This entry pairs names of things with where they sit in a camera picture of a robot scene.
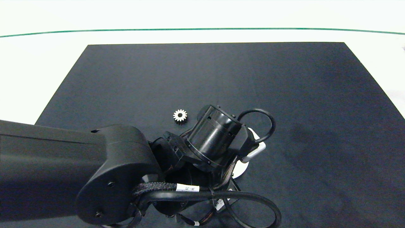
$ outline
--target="small spur gear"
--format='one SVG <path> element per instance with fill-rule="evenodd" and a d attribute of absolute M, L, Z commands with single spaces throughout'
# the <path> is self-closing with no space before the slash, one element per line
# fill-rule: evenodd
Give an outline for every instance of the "small spur gear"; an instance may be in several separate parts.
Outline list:
<path fill-rule="evenodd" d="M 173 118 L 176 124 L 184 124 L 187 122 L 187 112 L 183 109 L 179 109 L 173 113 Z"/>

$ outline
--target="black cable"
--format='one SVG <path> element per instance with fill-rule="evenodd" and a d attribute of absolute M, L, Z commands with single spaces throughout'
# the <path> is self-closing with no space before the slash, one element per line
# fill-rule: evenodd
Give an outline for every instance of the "black cable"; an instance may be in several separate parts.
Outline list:
<path fill-rule="evenodd" d="M 203 226 L 203 225 L 207 224 L 211 220 L 214 213 L 215 213 L 215 208 L 212 208 L 202 219 L 197 221 L 198 222 L 197 226 Z M 185 223 L 187 223 L 191 226 L 196 226 L 196 221 L 193 221 L 180 213 L 178 213 L 178 215 Z"/>
<path fill-rule="evenodd" d="M 150 191 L 157 191 L 157 190 L 166 190 L 166 191 L 175 191 L 177 189 L 176 183 L 166 183 L 166 182 L 147 182 L 147 183 L 140 183 L 132 189 L 132 196 L 133 198 L 137 198 L 138 196 L 145 194 Z M 200 191 L 208 191 L 207 187 L 201 187 Z"/>
<path fill-rule="evenodd" d="M 221 188 L 221 187 L 223 187 L 224 185 L 226 185 L 226 184 L 229 183 L 229 180 L 230 180 L 231 177 L 232 177 L 232 173 L 233 173 L 233 170 L 235 169 L 235 166 L 236 166 L 236 162 L 237 162 L 237 161 L 238 161 L 238 157 L 235 156 L 235 158 L 233 159 L 233 161 L 231 162 L 231 164 L 230 164 L 230 165 L 228 166 L 228 168 L 226 169 L 226 171 L 225 171 L 225 173 L 224 173 L 224 176 L 223 176 L 223 178 L 222 178 L 221 183 L 218 184 L 218 185 L 216 185 L 216 186 L 214 186 L 214 189 L 219 189 L 219 188 Z"/>
<path fill-rule="evenodd" d="M 222 200 L 224 201 L 225 207 L 226 207 L 226 209 L 228 210 L 228 212 L 230 213 L 230 215 L 232 216 L 232 218 L 233 218 L 237 223 L 239 223 L 239 225 L 241 225 L 243 228 L 257 228 L 257 227 L 251 226 L 251 225 L 245 223 L 244 221 L 240 220 L 240 219 L 238 218 L 238 216 L 236 215 L 236 213 L 233 211 L 233 209 L 232 209 L 231 205 L 229 204 L 227 198 L 223 198 Z M 264 227 L 264 228 L 278 227 L 279 224 L 278 224 L 278 225 L 275 225 L 275 222 L 276 222 L 276 221 L 274 221 L 273 224 L 271 224 L 270 226 L 266 226 L 266 227 Z"/>
<path fill-rule="evenodd" d="M 238 121 L 240 121 L 246 114 L 251 113 L 251 112 L 262 113 L 262 114 L 266 115 L 270 119 L 270 122 L 271 122 L 271 128 L 267 132 L 267 134 L 265 136 L 261 137 L 260 139 L 256 139 L 254 141 L 255 144 L 259 144 L 259 143 L 265 141 L 266 139 L 270 138 L 271 135 L 273 135 L 274 130 L 276 129 L 276 122 L 275 122 L 273 116 L 270 114 L 270 112 L 260 109 L 260 108 L 254 108 L 254 109 L 249 109 L 249 110 L 243 111 L 242 113 L 239 114 Z"/>
<path fill-rule="evenodd" d="M 242 191 L 215 191 L 215 199 L 235 198 L 242 200 L 252 200 L 269 207 L 275 215 L 274 222 L 266 228 L 277 228 L 281 224 L 281 213 L 277 206 L 269 199 L 253 193 Z M 212 199 L 213 194 L 210 191 L 189 192 L 189 191 L 152 191 L 145 193 L 140 197 L 137 208 L 142 214 L 145 214 L 151 202 L 156 201 L 202 201 Z"/>

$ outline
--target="black fabric surface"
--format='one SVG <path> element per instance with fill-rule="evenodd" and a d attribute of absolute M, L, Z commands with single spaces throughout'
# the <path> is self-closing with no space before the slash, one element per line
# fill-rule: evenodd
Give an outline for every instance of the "black fabric surface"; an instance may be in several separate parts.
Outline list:
<path fill-rule="evenodd" d="M 192 127 L 209 103 L 274 115 L 266 150 L 237 183 L 273 200 L 281 227 L 405 227 L 405 120 L 344 43 L 89 45 L 36 124 L 122 123 L 154 140 Z M 174 123 L 177 109 L 186 125 Z M 243 121 L 267 131 L 259 114 Z M 272 219 L 248 203 L 235 210 Z M 139 225 L 186 226 L 153 207 Z M 222 213 L 205 227 L 236 226 Z"/>

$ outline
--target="bolt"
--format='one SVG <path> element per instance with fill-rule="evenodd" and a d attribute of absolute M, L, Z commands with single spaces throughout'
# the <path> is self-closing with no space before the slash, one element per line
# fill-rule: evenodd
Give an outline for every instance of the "bolt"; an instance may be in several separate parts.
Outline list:
<path fill-rule="evenodd" d="M 111 182 L 109 182 L 107 185 L 108 185 L 108 187 L 114 187 L 114 186 L 115 186 L 115 182 L 114 182 L 114 181 L 111 181 Z"/>
<path fill-rule="evenodd" d="M 96 218 L 101 218 L 103 216 L 103 213 L 101 211 L 96 212 Z"/>

